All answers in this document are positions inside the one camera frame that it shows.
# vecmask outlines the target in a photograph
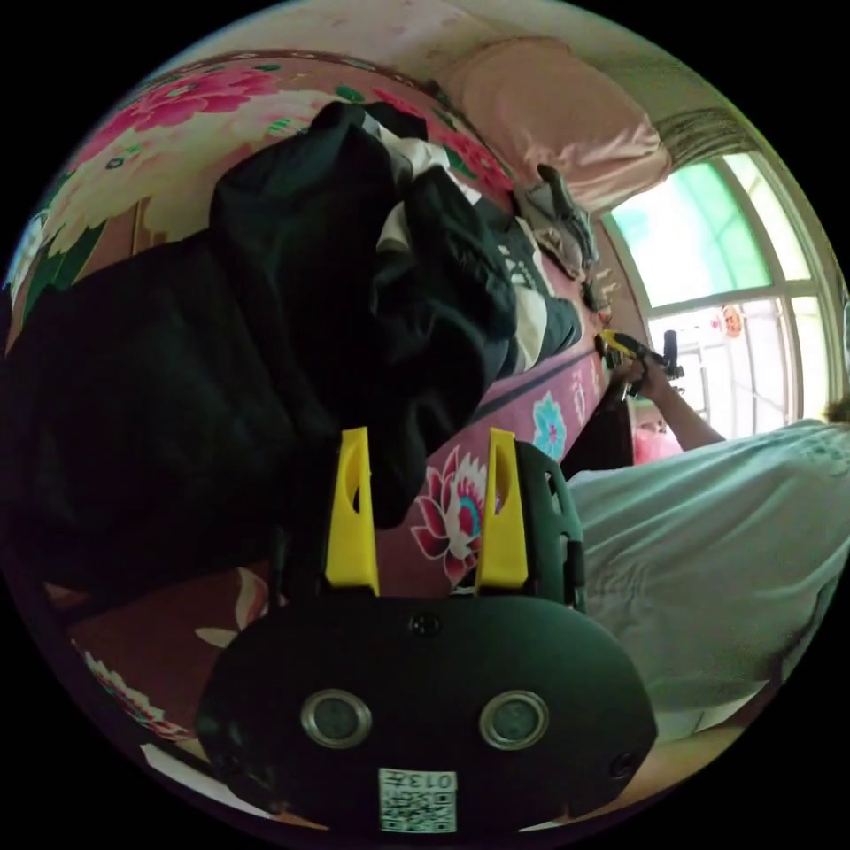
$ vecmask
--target white t-shirt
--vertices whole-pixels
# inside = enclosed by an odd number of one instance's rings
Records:
[[[788,677],[850,553],[850,428],[798,422],[569,488],[588,614],[644,678],[659,742]]]

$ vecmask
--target bed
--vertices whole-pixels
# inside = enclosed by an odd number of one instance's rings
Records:
[[[401,73],[304,50],[206,58],[147,80],[50,188],[31,230],[31,256],[10,284],[7,348],[27,332],[27,316],[47,287],[66,289],[203,229],[213,186],[228,168],[306,128],[334,99],[383,100],[422,116],[430,141],[446,147],[461,180],[509,208],[510,174],[459,114]],[[546,271],[555,291],[586,315],[577,284],[548,261]],[[430,459],[405,522],[378,533],[382,593],[445,595],[475,565],[490,427],[513,431],[560,460],[604,385],[592,333],[494,385],[469,426]],[[197,701],[218,653],[267,609],[267,564],[245,564],[119,610],[100,610],[95,599],[61,588],[48,592],[101,685],[156,738],[191,750]]]

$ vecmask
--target curtain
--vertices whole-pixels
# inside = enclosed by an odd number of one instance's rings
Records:
[[[850,375],[850,298],[844,296],[844,365]]]
[[[656,121],[655,128],[673,159],[674,170],[758,149],[734,115],[720,106],[680,112]]]

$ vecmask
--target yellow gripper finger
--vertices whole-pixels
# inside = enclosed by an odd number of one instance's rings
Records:
[[[490,429],[490,462],[475,592],[520,591],[529,579],[514,435]]]
[[[631,348],[626,345],[621,338],[621,335],[618,334],[614,330],[600,330],[599,338],[611,348],[619,351],[621,354],[625,354],[627,357],[634,358],[635,352],[631,350]]]
[[[343,431],[325,577],[335,590],[369,587],[380,596],[367,430]]]

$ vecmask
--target person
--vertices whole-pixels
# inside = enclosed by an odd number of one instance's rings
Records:
[[[620,798],[585,817],[652,797],[733,743],[808,648],[850,553],[850,396],[826,421],[727,440],[657,364],[616,377],[643,379],[683,452],[568,482],[588,615],[634,661],[659,730]]]

